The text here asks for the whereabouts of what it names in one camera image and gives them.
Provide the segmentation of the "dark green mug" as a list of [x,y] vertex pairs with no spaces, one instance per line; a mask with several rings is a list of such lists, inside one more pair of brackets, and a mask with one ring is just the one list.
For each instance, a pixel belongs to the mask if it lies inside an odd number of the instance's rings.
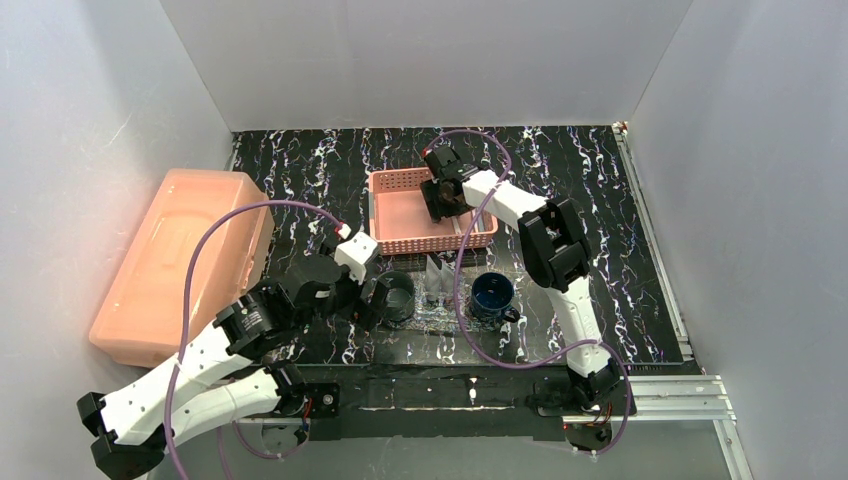
[[403,271],[388,271],[378,277],[387,287],[383,320],[399,324],[410,319],[415,311],[415,284]]

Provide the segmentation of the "pink perforated plastic basket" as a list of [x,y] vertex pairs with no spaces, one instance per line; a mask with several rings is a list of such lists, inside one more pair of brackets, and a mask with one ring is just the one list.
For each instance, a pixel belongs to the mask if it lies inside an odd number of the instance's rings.
[[[457,250],[462,236],[456,235],[451,218],[431,221],[420,184],[431,178],[425,167],[374,171],[368,178],[369,235],[380,254],[402,255]],[[465,230],[473,214],[458,216]]]

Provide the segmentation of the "clear textured oval tray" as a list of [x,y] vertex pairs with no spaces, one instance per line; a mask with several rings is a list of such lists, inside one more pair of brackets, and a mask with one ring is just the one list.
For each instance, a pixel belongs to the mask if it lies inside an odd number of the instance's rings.
[[[426,271],[412,275],[414,284],[412,315],[387,324],[396,329],[408,329],[426,332],[459,333],[460,326],[456,317],[454,293],[452,290],[455,269],[443,265],[437,279]],[[466,328],[470,332],[495,332],[502,328],[507,320],[491,315],[476,315],[471,307],[471,284],[460,282],[460,308],[465,318]]]

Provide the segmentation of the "white toothpaste tube blue cap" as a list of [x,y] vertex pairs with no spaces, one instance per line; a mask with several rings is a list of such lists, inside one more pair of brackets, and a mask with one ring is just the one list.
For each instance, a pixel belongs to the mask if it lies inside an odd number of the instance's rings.
[[430,252],[427,254],[424,290],[425,298],[428,304],[436,305],[439,302],[441,294],[441,267],[442,263],[438,256]]

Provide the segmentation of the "clear textured acrylic holder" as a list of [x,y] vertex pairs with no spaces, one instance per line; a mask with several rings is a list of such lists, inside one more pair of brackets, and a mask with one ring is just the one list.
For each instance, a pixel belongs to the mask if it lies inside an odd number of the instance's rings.
[[417,273],[413,277],[415,283],[414,322],[424,330],[458,331],[459,322],[456,318],[455,303],[445,308],[442,304],[443,295],[441,293],[436,305],[428,304],[425,298],[424,276],[425,271]]

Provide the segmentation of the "dark blue mug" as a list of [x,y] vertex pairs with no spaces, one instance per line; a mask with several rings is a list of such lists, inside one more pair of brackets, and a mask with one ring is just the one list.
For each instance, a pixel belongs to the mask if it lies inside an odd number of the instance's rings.
[[471,286],[468,312],[476,324],[490,330],[516,323],[521,315],[513,305],[514,296],[514,285],[506,276],[484,273]]

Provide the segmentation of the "white toothbrush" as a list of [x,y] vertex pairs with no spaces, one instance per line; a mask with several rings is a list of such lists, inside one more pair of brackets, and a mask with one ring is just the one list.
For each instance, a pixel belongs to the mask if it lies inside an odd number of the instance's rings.
[[456,235],[462,236],[464,234],[464,229],[461,225],[460,219],[458,217],[453,217],[451,219],[454,231]]

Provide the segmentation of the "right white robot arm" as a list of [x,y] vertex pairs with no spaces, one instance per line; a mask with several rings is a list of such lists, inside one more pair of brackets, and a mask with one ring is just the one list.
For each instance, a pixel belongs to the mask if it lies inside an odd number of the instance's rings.
[[421,191],[433,221],[486,212],[518,233],[524,268],[551,302],[569,349],[570,386],[562,398],[583,409],[606,403],[620,370],[600,345],[590,295],[591,248],[573,203],[523,190],[462,159],[450,146],[427,149],[422,158],[432,175]]

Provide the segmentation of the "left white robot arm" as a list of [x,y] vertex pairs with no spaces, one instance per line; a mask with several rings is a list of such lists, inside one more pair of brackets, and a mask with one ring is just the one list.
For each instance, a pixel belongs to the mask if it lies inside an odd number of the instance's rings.
[[238,419],[273,411],[308,418],[320,411],[327,389],[310,386],[290,361],[224,380],[257,365],[316,318],[345,316],[373,328],[389,291],[389,281],[371,268],[357,277],[327,255],[303,257],[283,276],[260,281],[220,311],[183,353],[120,390],[78,400],[81,422],[94,437],[96,467],[110,479],[136,479],[181,443]]

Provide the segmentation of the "aluminium frame rail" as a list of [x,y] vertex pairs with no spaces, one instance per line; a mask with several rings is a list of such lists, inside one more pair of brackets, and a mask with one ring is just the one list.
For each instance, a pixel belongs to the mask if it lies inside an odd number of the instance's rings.
[[253,416],[277,418],[306,415],[316,419],[352,417],[356,413],[515,413],[562,418],[566,423],[635,420],[732,420],[735,417],[718,376],[636,376],[632,397],[623,386],[607,400],[587,407],[566,398],[566,380],[545,377],[537,382],[499,379],[492,374],[447,377],[364,378],[307,384],[295,394],[281,395],[270,376],[258,374],[202,393],[176,408],[172,426],[180,435],[206,431]]

